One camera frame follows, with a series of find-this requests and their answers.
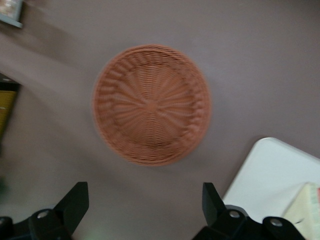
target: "orange wicker basket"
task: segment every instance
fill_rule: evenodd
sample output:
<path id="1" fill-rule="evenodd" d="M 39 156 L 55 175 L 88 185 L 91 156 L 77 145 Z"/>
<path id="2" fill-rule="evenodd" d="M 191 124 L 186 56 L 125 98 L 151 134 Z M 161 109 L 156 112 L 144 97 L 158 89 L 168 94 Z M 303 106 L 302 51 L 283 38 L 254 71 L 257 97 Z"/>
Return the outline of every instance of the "orange wicker basket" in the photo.
<path id="1" fill-rule="evenodd" d="M 93 114 L 105 142 L 125 159 L 161 166 L 190 153 L 205 135 L 209 90 L 196 65 L 167 46 L 129 48 L 103 69 Z"/>

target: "yellow object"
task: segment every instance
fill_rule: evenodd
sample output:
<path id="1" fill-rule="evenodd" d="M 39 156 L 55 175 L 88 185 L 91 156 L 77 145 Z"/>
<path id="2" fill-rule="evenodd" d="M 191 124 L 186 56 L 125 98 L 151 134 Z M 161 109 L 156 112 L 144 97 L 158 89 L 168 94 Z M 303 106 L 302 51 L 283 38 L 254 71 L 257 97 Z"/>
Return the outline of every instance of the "yellow object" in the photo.
<path id="1" fill-rule="evenodd" d="M 283 215 L 307 240 L 320 240 L 319 187 L 306 183 Z"/>
<path id="2" fill-rule="evenodd" d="M 0 136 L 3 135 L 6 128 L 6 123 L 9 118 L 16 94 L 16 91 L 0 90 Z"/>

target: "wicker basket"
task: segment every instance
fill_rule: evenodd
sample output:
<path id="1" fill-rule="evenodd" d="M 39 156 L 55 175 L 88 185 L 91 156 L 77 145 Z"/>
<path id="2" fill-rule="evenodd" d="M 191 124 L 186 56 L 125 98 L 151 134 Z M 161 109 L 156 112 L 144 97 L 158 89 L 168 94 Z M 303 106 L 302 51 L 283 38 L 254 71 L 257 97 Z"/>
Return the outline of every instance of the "wicker basket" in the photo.
<path id="1" fill-rule="evenodd" d="M 190 153 L 210 121 L 204 76 L 181 52 L 162 45 L 125 50 L 102 71 L 93 112 L 109 146 L 145 166 L 173 163 Z"/>

